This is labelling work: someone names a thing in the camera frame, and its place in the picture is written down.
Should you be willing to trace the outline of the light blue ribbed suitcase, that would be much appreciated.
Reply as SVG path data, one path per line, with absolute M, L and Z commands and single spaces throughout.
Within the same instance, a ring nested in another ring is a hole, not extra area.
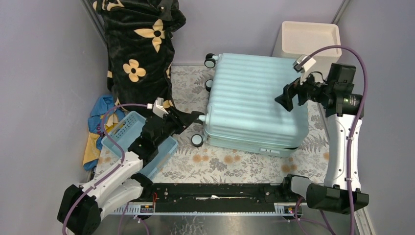
M 293 59 L 222 53 L 206 55 L 214 69 L 206 81 L 206 113 L 199 117 L 203 133 L 191 139 L 229 149 L 288 157 L 309 133 L 308 108 L 287 111 L 275 98 L 296 77 Z

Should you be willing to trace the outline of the black floral plush blanket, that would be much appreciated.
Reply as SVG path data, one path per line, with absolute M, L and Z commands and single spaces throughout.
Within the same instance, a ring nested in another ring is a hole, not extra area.
M 173 33 L 186 18 L 177 0 L 95 0 L 108 53 L 107 88 L 115 105 L 144 117 L 157 98 L 172 102 Z

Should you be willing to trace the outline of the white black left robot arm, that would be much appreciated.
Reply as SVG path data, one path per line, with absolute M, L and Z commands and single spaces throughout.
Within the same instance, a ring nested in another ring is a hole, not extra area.
M 151 163 L 159 146 L 170 136 L 180 134 L 193 123 L 203 124 L 205 114 L 184 113 L 175 107 L 145 120 L 140 135 L 134 138 L 121 158 L 104 173 L 81 186 L 71 185 L 65 192 L 57 214 L 62 234 L 91 235 L 101 221 L 117 208 L 138 199 L 146 201 L 152 189 L 132 176 Z

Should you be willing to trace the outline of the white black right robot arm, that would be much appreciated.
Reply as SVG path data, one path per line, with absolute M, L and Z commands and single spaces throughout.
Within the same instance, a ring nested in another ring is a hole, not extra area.
M 369 195 L 361 191 L 357 169 L 363 97 L 352 92 L 355 72 L 355 66 L 333 63 L 325 82 L 316 82 L 313 74 L 304 83 L 297 78 L 275 98 L 287 111 L 293 110 L 295 96 L 299 105 L 309 100 L 321 104 L 329 133 L 329 163 L 323 184 L 288 174 L 280 189 L 285 201 L 302 196 L 309 208 L 340 214 L 350 214 L 369 204 Z

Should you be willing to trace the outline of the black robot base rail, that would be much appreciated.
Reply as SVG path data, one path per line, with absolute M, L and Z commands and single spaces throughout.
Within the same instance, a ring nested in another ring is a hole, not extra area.
M 298 196 L 281 184 L 248 183 L 153 183 L 143 176 L 134 179 L 144 184 L 142 195 L 113 214 L 167 216 L 281 216 L 301 218 L 306 203 L 296 209 Z

